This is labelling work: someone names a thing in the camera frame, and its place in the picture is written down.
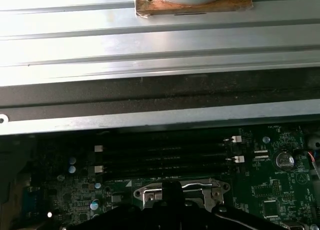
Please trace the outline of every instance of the metal edge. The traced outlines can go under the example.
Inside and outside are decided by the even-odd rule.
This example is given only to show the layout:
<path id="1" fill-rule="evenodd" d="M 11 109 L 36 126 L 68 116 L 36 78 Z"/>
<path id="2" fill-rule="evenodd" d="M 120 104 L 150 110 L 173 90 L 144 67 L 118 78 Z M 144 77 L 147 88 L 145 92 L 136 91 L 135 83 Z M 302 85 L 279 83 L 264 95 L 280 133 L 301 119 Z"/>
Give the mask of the metal edge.
<path id="1" fill-rule="evenodd" d="M 168 110 L 129 114 L 12 121 L 1 126 L 0 135 L 110 129 L 137 126 L 173 125 L 178 123 L 217 122 L 226 126 L 230 122 L 248 124 L 267 118 L 312 116 L 320 114 L 320 99 L 277 103 L 248 104 L 184 110 Z"/>

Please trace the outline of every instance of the chip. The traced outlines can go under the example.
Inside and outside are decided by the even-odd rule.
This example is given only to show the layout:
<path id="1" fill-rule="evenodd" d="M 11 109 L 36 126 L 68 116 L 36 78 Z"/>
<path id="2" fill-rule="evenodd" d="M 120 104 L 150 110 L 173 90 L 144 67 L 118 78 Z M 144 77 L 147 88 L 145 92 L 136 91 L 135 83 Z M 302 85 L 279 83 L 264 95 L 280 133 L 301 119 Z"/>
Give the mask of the chip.
<path id="1" fill-rule="evenodd" d="M 279 216 L 278 203 L 276 200 L 263 202 L 263 214 L 266 218 L 277 218 Z"/>
<path id="2" fill-rule="evenodd" d="M 79 214 L 79 220 L 81 222 L 87 221 L 88 220 L 88 215 L 87 214 Z"/>

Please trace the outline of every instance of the metal panel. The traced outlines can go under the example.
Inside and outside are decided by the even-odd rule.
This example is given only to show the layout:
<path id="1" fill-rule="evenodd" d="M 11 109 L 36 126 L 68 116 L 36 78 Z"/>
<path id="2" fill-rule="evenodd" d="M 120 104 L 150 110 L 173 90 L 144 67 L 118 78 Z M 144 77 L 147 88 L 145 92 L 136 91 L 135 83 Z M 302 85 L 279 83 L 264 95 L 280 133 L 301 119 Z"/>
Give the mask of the metal panel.
<path id="1" fill-rule="evenodd" d="M 176 123 L 199 123 L 205 125 L 214 121 L 211 126 L 219 127 L 230 124 L 245 125 L 264 123 L 268 118 L 293 117 L 300 115 L 318 115 L 320 99 L 305 101 L 289 101 L 266 104 L 249 104 L 223 106 L 213 108 L 168 110 L 145 113 L 112 114 L 87 117 L 73 117 L 60 119 L 41 119 L 27 121 L 12 121 L 0 125 L 0 135 L 73 131 L 87 129 L 108 129 L 137 126 L 159 126 Z"/>
<path id="2" fill-rule="evenodd" d="M 319 66 L 320 0 L 135 16 L 133 0 L 0 0 L 0 86 Z"/>
<path id="3" fill-rule="evenodd" d="M 243 12 L 144 19 L 135 16 L 134 0 L 0 0 L 0 114 L 9 117 L 8 123 L 0 125 L 0 135 L 194 122 L 221 126 L 318 116 L 319 84 L 310 72 L 302 75 L 304 79 L 287 80 L 286 87 L 281 86 L 286 78 L 273 78 L 277 84 L 270 83 L 266 89 L 261 84 L 266 75 L 260 73 L 274 69 L 275 76 L 283 76 L 280 72 L 294 76 L 303 72 L 295 71 L 297 67 L 320 66 L 320 0 L 253 1 L 254 8 Z M 99 92 L 101 99 L 95 95 L 84 99 L 83 92 L 91 92 L 78 82 L 132 77 L 143 77 L 143 82 L 145 77 L 158 75 L 225 72 L 226 80 L 234 77 L 234 86 L 238 86 L 239 73 L 248 70 L 257 76 L 253 81 L 262 86 L 259 94 L 252 95 L 254 88 L 247 92 L 243 88 L 234 95 L 225 81 L 226 89 L 219 93 L 215 86 L 203 92 L 206 96 L 198 89 L 194 97 L 198 102 L 188 99 L 192 91 L 181 94 L 179 103 L 170 99 L 170 94 L 180 92 L 180 82 L 172 85 L 165 98 L 153 100 L 143 95 L 132 100 L 137 88 L 134 84 L 129 86 L 132 91 L 126 92 L 131 95 L 121 99 L 118 93 L 122 90 L 115 85 L 116 101 L 108 97 L 108 87 Z M 70 81 L 78 84 L 72 85 L 71 95 L 67 95 L 68 85 L 61 94 L 46 88 L 50 84 L 41 89 L 47 98 L 32 90 L 14 99 L 8 92 L 3 94 L 6 88 L 23 89 L 15 85 Z M 53 98 L 56 93 L 65 94 L 68 101 Z"/>

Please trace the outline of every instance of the green circuit board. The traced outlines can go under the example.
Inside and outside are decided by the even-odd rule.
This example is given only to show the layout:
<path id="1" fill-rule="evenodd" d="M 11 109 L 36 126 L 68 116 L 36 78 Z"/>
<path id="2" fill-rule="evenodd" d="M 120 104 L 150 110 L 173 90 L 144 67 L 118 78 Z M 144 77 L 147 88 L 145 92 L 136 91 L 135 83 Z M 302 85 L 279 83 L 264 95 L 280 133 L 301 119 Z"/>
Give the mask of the green circuit board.
<path id="1" fill-rule="evenodd" d="M 290 128 L 285 125 L 277 125 L 202 129 L 175 131 L 169 135 L 148 133 L 109 139 L 106 136 L 106 144 L 103 146 L 108 149 L 109 145 L 116 145 L 119 141 L 132 145 L 139 141 L 144 141 L 147 144 L 148 141 L 157 143 L 157 141 L 161 142 L 164 139 L 167 143 L 171 141 L 182 142 L 186 138 L 210 140 L 216 136 L 242 136 L 242 142 L 237 143 L 245 156 L 245 162 L 241 164 L 241 171 L 109 181 L 102 181 L 97 174 L 89 177 L 66 174 L 59 181 L 56 176 L 52 175 L 47 177 L 47 181 L 37 191 L 45 191 L 45 199 L 49 201 L 52 209 L 62 210 L 62 214 L 57 216 L 61 222 L 79 224 L 113 209 L 119 204 L 130 203 L 142 208 L 143 203 L 134 197 L 134 191 L 149 183 L 168 179 L 213 178 L 230 184 L 230 190 L 224 194 L 226 205 L 234 206 L 277 224 L 282 221 L 301 221 L 311 224 L 315 221 L 312 215 L 315 195 L 310 174 L 311 167 L 308 157 L 302 151 L 305 149 L 305 141 L 299 126 L 290 126 Z M 93 151 L 94 145 L 88 144 L 88 148 Z M 291 152 L 294 157 L 295 164 L 291 170 L 284 171 L 276 166 L 275 159 L 283 151 Z M 63 162 L 64 152 L 61 151 L 60 155 L 56 155 L 56 161 Z"/>

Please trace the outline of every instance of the integrated circuit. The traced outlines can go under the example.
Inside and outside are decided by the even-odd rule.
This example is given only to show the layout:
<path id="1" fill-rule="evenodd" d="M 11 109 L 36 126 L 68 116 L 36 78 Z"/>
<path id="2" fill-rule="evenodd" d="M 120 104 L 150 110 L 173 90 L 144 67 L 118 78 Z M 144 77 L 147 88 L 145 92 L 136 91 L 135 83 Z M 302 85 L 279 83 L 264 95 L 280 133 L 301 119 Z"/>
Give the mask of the integrated circuit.
<path id="1" fill-rule="evenodd" d="M 262 207 L 265 218 L 270 219 L 279 217 L 279 208 L 276 200 L 263 201 Z"/>

